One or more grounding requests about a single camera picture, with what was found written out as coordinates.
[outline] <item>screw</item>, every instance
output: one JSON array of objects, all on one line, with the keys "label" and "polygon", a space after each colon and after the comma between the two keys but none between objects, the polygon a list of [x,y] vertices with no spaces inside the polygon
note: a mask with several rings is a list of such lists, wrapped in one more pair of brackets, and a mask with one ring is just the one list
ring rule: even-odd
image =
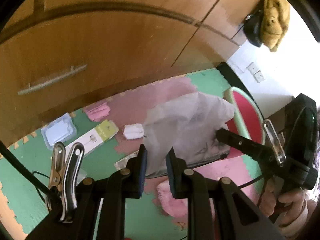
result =
[{"label": "screw", "polygon": [[191,176],[193,175],[194,171],[192,169],[185,169],[184,170],[184,174],[188,175],[188,176]]},{"label": "screw", "polygon": [[85,178],[85,179],[82,181],[82,183],[83,183],[84,185],[91,185],[92,182],[93,182],[93,179],[91,179],[91,178]]},{"label": "screw", "polygon": [[121,173],[121,175],[129,175],[130,174],[130,170],[129,169],[121,169],[120,173]]},{"label": "screw", "polygon": [[229,185],[229,184],[231,183],[231,179],[229,179],[228,177],[223,177],[223,178],[221,179],[221,182],[222,182],[223,184]]}]

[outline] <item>wall outlet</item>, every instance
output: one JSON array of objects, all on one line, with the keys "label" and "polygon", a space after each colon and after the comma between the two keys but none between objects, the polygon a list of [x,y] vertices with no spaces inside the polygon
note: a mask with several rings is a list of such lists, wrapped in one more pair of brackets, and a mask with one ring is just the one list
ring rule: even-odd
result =
[{"label": "wall outlet", "polygon": [[247,66],[247,69],[250,71],[252,75],[254,75],[260,70],[259,67],[254,62],[251,62],[250,65]]},{"label": "wall outlet", "polygon": [[256,79],[257,83],[260,83],[265,80],[260,70],[257,73],[255,73],[253,76]]}]

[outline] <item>plastic bag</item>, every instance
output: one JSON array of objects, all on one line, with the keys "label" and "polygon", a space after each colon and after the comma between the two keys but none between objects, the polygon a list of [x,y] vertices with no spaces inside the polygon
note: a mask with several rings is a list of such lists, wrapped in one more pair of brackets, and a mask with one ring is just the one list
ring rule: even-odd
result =
[{"label": "plastic bag", "polygon": [[218,142],[215,133],[227,129],[234,106],[226,100],[200,92],[183,95],[157,105],[147,112],[143,143],[148,151],[146,175],[166,174],[165,156],[173,147],[187,165],[199,166],[220,159],[230,151]]}]

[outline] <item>metal clip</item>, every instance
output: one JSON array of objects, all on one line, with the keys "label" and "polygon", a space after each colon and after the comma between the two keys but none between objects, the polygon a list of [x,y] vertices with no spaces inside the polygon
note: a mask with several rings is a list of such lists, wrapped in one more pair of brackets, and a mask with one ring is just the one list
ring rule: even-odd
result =
[{"label": "metal clip", "polygon": [[[53,147],[52,164],[48,188],[56,190],[62,202],[60,222],[72,222],[73,213],[77,208],[76,179],[84,156],[84,146],[75,143],[66,160],[66,148],[63,143],[57,142]],[[46,197],[46,206],[52,210],[51,200]]]},{"label": "metal clip", "polygon": [[266,136],[272,146],[278,165],[282,166],[286,160],[286,156],[276,130],[269,119],[263,121],[263,130],[265,131]]}]

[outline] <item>white wall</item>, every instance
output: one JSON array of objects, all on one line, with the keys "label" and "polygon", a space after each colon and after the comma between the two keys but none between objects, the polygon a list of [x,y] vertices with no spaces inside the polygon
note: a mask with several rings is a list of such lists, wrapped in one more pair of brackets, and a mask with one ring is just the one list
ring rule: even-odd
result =
[{"label": "white wall", "polygon": [[[257,83],[246,67],[260,68],[265,81]],[[320,45],[291,7],[289,29],[277,52],[246,41],[227,61],[268,117],[303,93],[320,106]]]}]

